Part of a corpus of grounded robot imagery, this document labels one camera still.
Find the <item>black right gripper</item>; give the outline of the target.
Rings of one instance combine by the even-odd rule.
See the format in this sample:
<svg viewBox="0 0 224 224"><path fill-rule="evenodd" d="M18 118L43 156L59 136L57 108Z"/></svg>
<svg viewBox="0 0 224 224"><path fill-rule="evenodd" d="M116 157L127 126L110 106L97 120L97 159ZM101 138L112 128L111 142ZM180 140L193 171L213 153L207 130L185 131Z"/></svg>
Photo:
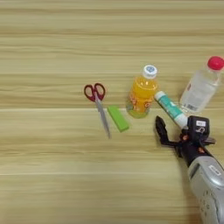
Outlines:
<svg viewBox="0 0 224 224"><path fill-rule="evenodd" d="M206 145L216 144L214 138L208 137L205 142L203 142L201 137L192 139L189 134L181 134L180 141L173 142L169 140L164 120L158 115L156 116L155 126L160 143L169 147L175 147L178 156L185 160L187 166L190 166L198 157L212 156L206 149Z"/></svg>

